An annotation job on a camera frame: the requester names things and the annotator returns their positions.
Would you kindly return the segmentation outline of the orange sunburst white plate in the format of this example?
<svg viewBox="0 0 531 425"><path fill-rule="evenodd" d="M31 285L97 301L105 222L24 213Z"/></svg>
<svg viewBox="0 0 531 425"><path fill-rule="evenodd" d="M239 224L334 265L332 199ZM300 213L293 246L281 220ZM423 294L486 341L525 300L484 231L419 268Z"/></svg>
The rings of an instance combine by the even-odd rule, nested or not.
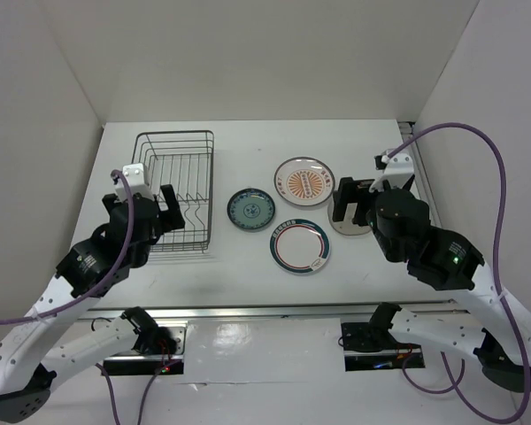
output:
<svg viewBox="0 0 531 425"><path fill-rule="evenodd" d="M311 157L287 159L277 167L273 182L285 201L303 207L323 204L335 189L332 170Z"/></svg>

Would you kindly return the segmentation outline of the teal red rimmed plate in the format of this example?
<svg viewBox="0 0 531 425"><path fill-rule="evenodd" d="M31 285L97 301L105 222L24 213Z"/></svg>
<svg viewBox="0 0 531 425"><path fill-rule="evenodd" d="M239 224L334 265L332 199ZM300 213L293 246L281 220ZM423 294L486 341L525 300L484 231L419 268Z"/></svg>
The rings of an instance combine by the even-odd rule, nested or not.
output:
<svg viewBox="0 0 531 425"><path fill-rule="evenodd" d="M331 244L317 223L306 219L283 221L270 238L274 262L292 274L313 274L328 261Z"/></svg>

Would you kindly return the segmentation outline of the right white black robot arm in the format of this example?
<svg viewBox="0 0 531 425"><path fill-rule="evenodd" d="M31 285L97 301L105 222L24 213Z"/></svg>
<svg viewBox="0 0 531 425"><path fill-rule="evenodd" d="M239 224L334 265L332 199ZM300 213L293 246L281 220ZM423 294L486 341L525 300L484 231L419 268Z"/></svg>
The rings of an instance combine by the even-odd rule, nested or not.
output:
<svg viewBox="0 0 531 425"><path fill-rule="evenodd" d="M506 390L531 390L531 313L496 287L492 268L467 238L432 225L429 205L412 194L411 180L401 188L372 184L342 178L331 218L342 221L355 205L352 224L370 228L386 260L404 263L409 276L450 293L481 327L424 321L397 304L381 303L369 322L345 325L344 348L378 352L392 344L434 344L477 361L485 377Z"/></svg>

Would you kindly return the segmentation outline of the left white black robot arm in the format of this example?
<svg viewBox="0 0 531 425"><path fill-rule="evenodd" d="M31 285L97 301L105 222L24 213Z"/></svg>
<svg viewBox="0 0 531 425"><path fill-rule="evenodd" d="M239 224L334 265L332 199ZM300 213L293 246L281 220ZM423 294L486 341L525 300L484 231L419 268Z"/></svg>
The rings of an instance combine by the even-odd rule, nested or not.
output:
<svg viewBox="0 0 531 425"><path fill-rule="evenodd" d="M166 210L157 198L143 194L115 172L123 194L106 195L109 220L75 244L56 267L46 290L27 314L8 320L11 331L0 341L0 421L26 420L68 379L107 357L133 351L172 363L177 342L141 307L130 307L114 319L70 343L63 334L131 270L147 264L159 238L182 229L185 221L173 187L162 188Z"/></svg>

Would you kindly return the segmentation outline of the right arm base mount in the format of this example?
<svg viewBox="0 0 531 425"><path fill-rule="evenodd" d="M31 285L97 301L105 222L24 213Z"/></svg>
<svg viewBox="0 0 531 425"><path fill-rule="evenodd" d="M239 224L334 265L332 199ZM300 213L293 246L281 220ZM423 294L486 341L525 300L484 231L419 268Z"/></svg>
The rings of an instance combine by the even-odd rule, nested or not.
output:
<svg viewBox="0 0 531 425"><path fill-rule="evenodd" d="M337 343L343 350L346 372L424 368L419 345L397 342L389 333L368 322L344 322Z"/></svg>

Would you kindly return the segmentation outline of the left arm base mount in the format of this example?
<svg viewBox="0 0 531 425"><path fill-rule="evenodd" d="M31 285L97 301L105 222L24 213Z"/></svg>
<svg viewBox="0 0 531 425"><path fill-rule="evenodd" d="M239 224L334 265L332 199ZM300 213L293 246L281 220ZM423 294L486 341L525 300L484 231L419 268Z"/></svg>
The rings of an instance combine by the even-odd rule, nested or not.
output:
<svg viewBox="0 0 531 425"><path fill-rule="evenodd" d="M109 376L148 376L160 368L161 375L184 373L187 325L178 321L160 321L160 330L133 349L114 354L101 362Z"/></svg>

